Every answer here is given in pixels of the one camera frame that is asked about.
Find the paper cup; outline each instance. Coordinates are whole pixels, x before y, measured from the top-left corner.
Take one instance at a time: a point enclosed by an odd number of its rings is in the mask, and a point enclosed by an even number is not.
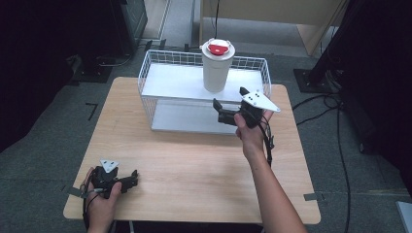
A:
[[[224,90],[235,53],[229,41],[210,39],[202,47],[203,85],[210,92]]]

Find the left hand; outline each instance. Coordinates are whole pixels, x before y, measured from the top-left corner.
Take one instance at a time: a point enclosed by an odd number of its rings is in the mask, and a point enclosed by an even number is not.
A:
[[[88,170],[84,183],[87,182],[93,168]],[[88,191],[93,190],[93,183],[89,183]],[[89,228],[87,232],[108,232],[110,225],[115,217],[116,203],[121,195],[121,183],[115,183],[110,193],[110,198],[105,199],[98,193],[91,192],[86,199],[88,206],[87,215],[89,220]]]

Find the black cable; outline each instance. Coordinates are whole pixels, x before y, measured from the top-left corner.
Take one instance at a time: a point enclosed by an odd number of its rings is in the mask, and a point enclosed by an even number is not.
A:
[[[328,107],[328,109],[325,110],[325,111],[323,111],[321,114],[318,114],[318,115],[316,115],[316,116],[312,116],[312,117],[310,117],[310,118],[304,119],[303,121],[297,123],[296,125],[300,125],[300,124],[302,124],[302,123],[304,123],[304,122],[307,122],[307,121],[309,121],[309,120],[319,118],[319,117],[323,116],[324,114],[326,114],[327,112],[339,108],[339,105],[340,105],[339,101],[336,100],[334,97],[332,97],[331,94],[317,95],[317,96],[308,98],[308,99],[300,102],[299,104],[297,104],[297,106],[296,106],[295,108],[297,108],[298,106],[300,106],[300,105],[303,104],[303,103],[307,103],[307,102],[309,102],[309,101],[311,101],[311,100],[314,100],[315,98],[319,98],[319,97],[322,97],[322,96],[324,97],[324,104]],[[328,98],[334,100],[334,102],[335,102],[336,105],[335,105],[335,106],[330,106],[330,105],[326,102],[326,100],[327,100]]]
[[[294,105],[294,106],[292,107],[292,110],[297,109],[297,107],[299,107],[299,106],[302,105],[302,104],[305,104],[305,103],[310,102],[310,101],[312,101],[312,100],[314,100],[314,99],[317,99],[317,98],[320,98],[320,97],[325,97],[325,96],[326,96],[326,94],[320,94],[320,95],[315,95],[315,96],[312,96],[312,97],[310,97],[310,98],[307,98],[307,99],[303,100],[302,102],[297,103],[296,105]]]
[[[99,63],[98,65],[99,65],[99,66],[102,66],[102,67],[117,67],[117,66],[122,66],[122,65],[124,65],[125,63],[127,63],[127,62],[130,60],[130,58],[131,58],[131,55],[129,55],[124,62],[118,63],[118,64],[100,64],[100,63]]]
[[[309,102],[309,101],[311,101],[311,100],[313,100],[313,99],[319,98],[320,96],[322,96],[322,95],[317,95],[317,96],[308,98],[308,99],[300,102],[299,104],[295,105],[295,107],[293,107],[293,109],[296,109],[297,107],[299,107],[299,106],[302,105],[303,103],[307,103],[307,102]],[[330,106],[330,105],[326,102],[327,98],[333,99],[333,100],[335,101],[335,103],[336,103],[336,106]],[[337,127],[337,130],[336,130],[336,134],[337,134],[337,144],[338,144],[338,147],[339,147],[340,160],[341,160],[341,162],[342,162],[343,171],[344,171],[344,174],[345,174],[345,182],[346,182],[347,195],[348,195],[348,196],[347,196],[347,198],[348,198],[348,201],[347,201],[347,202],[348,202],[348,207],[347,207],[346,223],[345,223],[345,231],[344,231],[345,233],[347,233],[348,230],[349,230],[349,223],[350,223],[350,219],[351,219],[351,202],[352,202],[352,200],[351,200],[351,186],[350,186],[350,184],[349,184],[348,170],[347,170],[347,168],[346,168],[346,163],[345,163],[345,160],[344,160],[344,158],[343,158],[342,145],[341,145],[341,142],[340,142],[340,107],[341,107],[341,105],[342,105],[342,102],[341,102],[341,101],[338,101],[338,100],[335,99],[335,98],[333,98],[331,95],[326,95],[326,97],[324,98],[324,104],[328,107],[328,109],[327,109],[326,111],[324,111],[323,113],[321,113],[321,114],[319,114],[319,115],[317,115],[317,116],[313,116],[313,117],[311,117],[311,118],[305,119],[305,120],[303,120],[302,122],[300,122],[300,123],[298,123],[298,124],[301,124],[301,123],[303,123],[303,122],[306,122],[306,121],[311,120],[311,119],[314,119],[314,118],[318,118],[318,117],[324,115],[325,113],[327,113],[327,112],[329,112],[329,111],[331,111],[331,110],[337,109],[337,122],[336,122],[336,124],[337,124],[337,125],[336,125],[336,127]]]
[[[99,193],[96,193],[96,195],[88,202],[87,208],[86,208],[86,214],[88,214],[88,207],[90,206],[91,202],[96,199],[96,197],[100,196]]]
[[[297,125],[300,125],[300,124],[302,124],[302,123],[304,123],[304,122],[307,122],[307,121],[309,121],[309,120],[319,118],[319,117],[323,116],[325,113],[327,113],[327,112],[329,112],[329,111],[332,111],[332,110],[334,110],[334,109],[336,109],[336,108],[327,109],[327,110],[325,110],[323,113],[321,113],[321,114],[319,114],[319,115],[312,116],[312,117],[310,117],[310,118],[304,119],[303,121],[297,123],[296,126],[297,126]]]
[[[216,8],[216,16],[215,16],[215,39],[218,38],[218,15],[219,15],[219,4],[221,0],[218,0],[218,7]]]
[[[210,14],[212,13],[212,1],[210,1]],[[212,27],[213,27],[213,30],[215,30],[215,24],[214,24],[214,22],[213,22],[213,16],[211,16],[210,17],[210,21],[212,22]]]
[[[146,44],[145,45],[139,45],[138,47],[137,47],[137,49],[140,49],[140,48],[142,48],[142,47],[145,47],[146,46]],[[160,48],[160,45],[151,45],[151,50],[158,50]],[[165,46],[165,48],[166,49],[168,49],[168,50],[170,50],[170,49],[179,49],[179,50],[184,50],[184,48],[183,47],[173,47],[173,46]],[[199,49],[199,47],[189,47],[189,49],[190,50],[192,50],[192,49]]]
[[[90,175],[87,178],[87,182],[84,186],[84,190],[83,190],[82,195],[88,192],[88,186],[90,185],[90,181],[91,181],[91,177],[92,177],[93,173],[94,173],[94,170],[90,173]],[[86,201],[87,201],[87,197],[84,197],[83,198],[83,222],[85,223],[86,230],[88,230],[89,220],[88,220],[88,216],[87,216],[87,212],[86,212]]]
[[[342,146],[340,144],[340,108],[337,108],[337,144],[339,146],[339,154],[340,154],[340,160],[342,161],[343,165],[343,171],[345,173],[345,181],[346,181],[346,188],[348,191],[348,209],[346,213],[346,224],[345,224],[345,233],[348,232],[349,229],[349,222],[351,220],[351,186],[349,185],[349,178],[348,178],[348,170],[346,169],[346,163],[345,160],[343,159],[343,152],[342,152]]]
[[[243,110],[243,112],[248,114],[257,123],[257,126],[259,127],[261,133],[263,134],[263,141],[264,141],[264,145],[266,146],[266,155],[267,155],[266,160],[267,160],[267,163],[269,164],[269,167],[271,167],[272,166],[272,149],[274,148],[274,146],[273,146],[273,136],[271,135],[271,133],[266,135],[266,132],[264,131],[263,127],[260,125],[261,123],[265,123],[266,124],[266,130],[268,129],[268,132],[271,132],[270,131],[270,126],[269,126],[269,121],[264,116],[262,116],[262,118],[264,118],[264,120],[266,120],[266,122],[263,122],[259,119],[256,119],[255,116],[246,109]]]

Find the right hand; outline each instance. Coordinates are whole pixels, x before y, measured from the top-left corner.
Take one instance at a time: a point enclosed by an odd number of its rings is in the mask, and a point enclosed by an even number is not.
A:
[[[272,115],[273,112],[271,111],[265,111],[263,114],[267,121],[270,120]],[[243,142],[243,154],[245,154],[245,157],[250,161],[260,154],[263,154],[264,156],[263,134],[261,133],[259,127],[256,126],[254,128],[249,128],[245,119],[240,114],[236,114],[234,116],[234,121],[238,127],[236,129],[236,135]],[[267,127],[265,123],[261,123],[260,125],[263,129],[266,129]]]

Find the wire basket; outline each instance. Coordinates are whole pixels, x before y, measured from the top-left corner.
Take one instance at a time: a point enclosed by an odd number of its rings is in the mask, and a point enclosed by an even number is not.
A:
[[[234,56],[223,91],[203,87],[201,53],[148,50],[138,78],[138,89],[152,130],[231,134],[235,127],[217,122],[212,100],[229,108],[241,101],[239,87],[271,94],[264,58]]]

